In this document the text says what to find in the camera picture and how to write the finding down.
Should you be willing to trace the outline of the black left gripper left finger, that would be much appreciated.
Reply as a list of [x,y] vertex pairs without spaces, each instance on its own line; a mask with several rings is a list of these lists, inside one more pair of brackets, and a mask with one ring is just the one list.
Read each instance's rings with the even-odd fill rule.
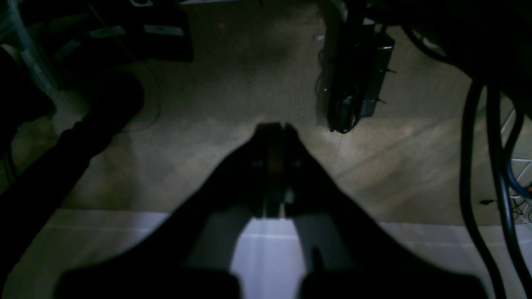
[[57,299],[238,298],[230,267],[253,218],[276,218],[283,200],[283,126],[260,124],[205,183],[133,248],[71,270]]

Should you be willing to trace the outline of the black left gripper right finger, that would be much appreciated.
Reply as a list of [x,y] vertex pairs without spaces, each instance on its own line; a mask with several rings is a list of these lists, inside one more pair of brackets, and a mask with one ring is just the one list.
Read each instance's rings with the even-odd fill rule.
[[432,265],[389,236],[335,184],[284,129],[286,214],[298,230],[310,271],[303,299],[486,299],[481,281]]

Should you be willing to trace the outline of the dark robot arm link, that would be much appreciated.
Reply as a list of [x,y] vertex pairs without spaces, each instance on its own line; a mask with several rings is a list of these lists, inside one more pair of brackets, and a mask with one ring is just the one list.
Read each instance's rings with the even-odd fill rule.
[[141,111],[144,98],[133,74],[118,74],[95,107],[1,194],[1,286],[91,159]]

